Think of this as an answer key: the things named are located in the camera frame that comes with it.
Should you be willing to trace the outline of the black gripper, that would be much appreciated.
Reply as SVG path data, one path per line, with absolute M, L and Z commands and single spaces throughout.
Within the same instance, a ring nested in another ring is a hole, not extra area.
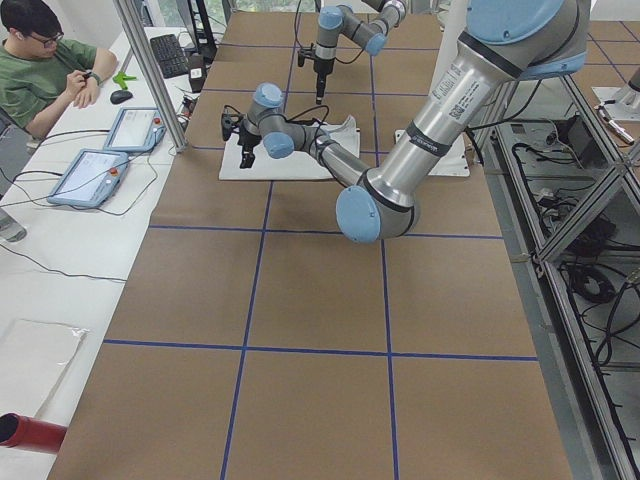
M 246 125 L 243 114 L 223 113 L 221 115 L 222 139 L 228 141 L 233 134 L 238 135 L 242 147 L 241 169 L 252 168 L 255 162 L 254 148 L 260 143 L 260 135 Z
M 324 94 L 326 90 L 327 78 L 333 73 L 336 59 L 336 47 L 325 47 L 322 45 L 310 45 L 301 47 L 298 50 L 297 62 L 299 67 L 303 67 L 306 60 L 313 62 L 313 69 L 316 73 L 316 93 Z M 316 95 L 316 104 L 324 104 L 326 95 L 322 97 Z

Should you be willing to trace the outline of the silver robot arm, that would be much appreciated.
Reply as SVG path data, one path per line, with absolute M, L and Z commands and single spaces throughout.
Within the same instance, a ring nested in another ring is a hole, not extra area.
M 313 157 L 345 187 L 336 219 L 350 240 L 402 236 L 419 218 L 416 188 L 498 87 L 584 65 L 590 9 L 588 1 L 468 2 L 455 59 L 379 167 L 368 167 L 321 126 L 288 120 L 283 93 L 272 83 L 256 88 L 247 113 L 222 114 L 222 135 L 239 135 L 243 169 L 252 167 L 257 145 L 274 159 L 295 151 Z
M 317 105 L 322 104 L 327 78 L 333 73 L 339 38 L 344 36 L 362 52 L 377 56 L 386 45 L 389 32 L 400 25 L 408 12 L 405 1 L 365 1 L 365 4 L 377 12 L 371 22 L 357 17 L 348 5 L 321 7 L 317 19 L 316 41 L 308 47 L 300 46 L 298 49 L 299 67 L 303 67 L 306 60 L 313 62 Z

